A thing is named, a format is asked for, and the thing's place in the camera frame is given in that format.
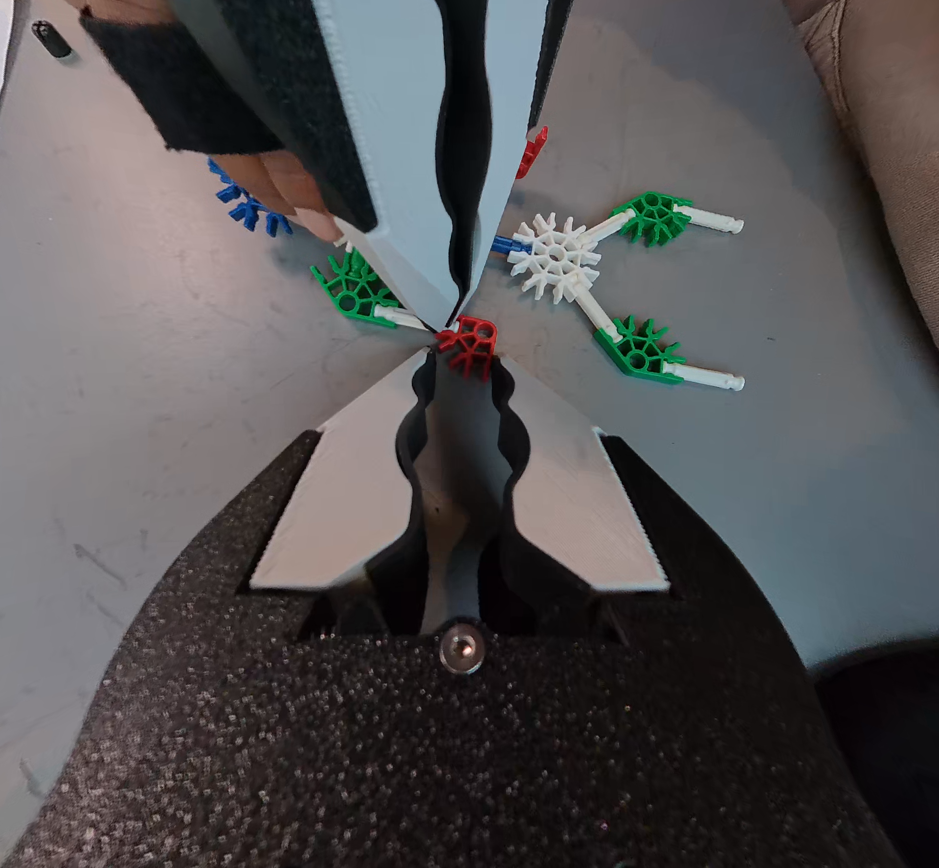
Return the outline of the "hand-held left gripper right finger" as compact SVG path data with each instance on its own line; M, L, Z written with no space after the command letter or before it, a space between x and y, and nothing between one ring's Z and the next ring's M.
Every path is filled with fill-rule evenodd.
M610 596L669 592L604 432L513 360L494 360L490 382L511 472L478 569L482 622L503 635L587 635Z

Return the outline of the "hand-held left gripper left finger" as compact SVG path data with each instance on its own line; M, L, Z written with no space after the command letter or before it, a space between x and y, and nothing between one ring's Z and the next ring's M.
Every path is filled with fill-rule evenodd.
M436 356L419 350L315 431L253 592L325 597L337 632L420 633L429 554L415 462L436 373Z

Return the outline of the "small black toy cap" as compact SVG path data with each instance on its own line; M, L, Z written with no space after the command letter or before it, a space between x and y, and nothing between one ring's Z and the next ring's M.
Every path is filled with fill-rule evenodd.
M68 60L74 55L70 44L49 21L36 20L31 24L31 30L46 52L57 61Z

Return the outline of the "red toy connector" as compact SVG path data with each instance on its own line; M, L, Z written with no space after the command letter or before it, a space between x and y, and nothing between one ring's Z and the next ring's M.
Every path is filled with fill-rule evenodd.
M483 382L490 377L498 327L489 320L461 315L449 328L435 334L440 354L451 354L449 368L469 378L474 371Z
M546 145L548 132L548 127L544 126L537 134L534 135L534 138L528 139L526 141L526 147L514 177L516 181L521 181L527 176L528 172L534 164L534 161L538 158L542 149Z

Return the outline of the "construction toy figure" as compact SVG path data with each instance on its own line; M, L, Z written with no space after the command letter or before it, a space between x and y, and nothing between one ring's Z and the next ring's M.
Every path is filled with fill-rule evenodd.
M509 237L495 236L490 251L504 258L512 276L522 278L521 291L532 292L537 300L549 294L553 303L574 303L592 324L593 339L623 374L739 392L745 387L743 377L689 365L678 352L679 344L663 341L667 328L656 327L654 320L639 321L633 315L614 318L593 296L601 242L620 237L650 247L663 246L688 227L737 235L744 222L696 208L666 193L646 192L618 206L592 228L577 228L571 218L561 226L555 214L537 214L531 225L520 224ZM426 328L393 295L362 251L350 240L337 245L344 250L342 257L331 255L325 271L312 267L311 273L339 313L388 329Z

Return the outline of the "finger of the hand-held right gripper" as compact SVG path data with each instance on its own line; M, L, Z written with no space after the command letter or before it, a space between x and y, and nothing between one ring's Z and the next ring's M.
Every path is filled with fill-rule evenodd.
M373 215L335 215L395 298L443 327L461 290L440 187L450 21L469 0L311 0Z
M456 0L456 215L462 312L515 182L534 102L548 0Z

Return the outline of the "grey desk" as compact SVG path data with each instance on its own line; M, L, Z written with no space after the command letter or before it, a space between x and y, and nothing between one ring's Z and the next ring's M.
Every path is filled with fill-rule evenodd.
M2 856L182 548L425 339L342 318L297 229L247 233L61 0L2 103ZM31 24L74 51L57 61ZM937 355L781 0L577 0L502 231L644 190L745 221L604 246L595 296L745 390L623 376L492 259L499 349L624 437L723 537L803 661L937 631Z

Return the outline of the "person's right hand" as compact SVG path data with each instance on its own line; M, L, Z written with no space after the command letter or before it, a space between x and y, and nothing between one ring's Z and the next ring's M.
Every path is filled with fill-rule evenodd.
M65 1L165 146L213 157L268 208L321 240L342 238L313 176L222 80L169 0Z

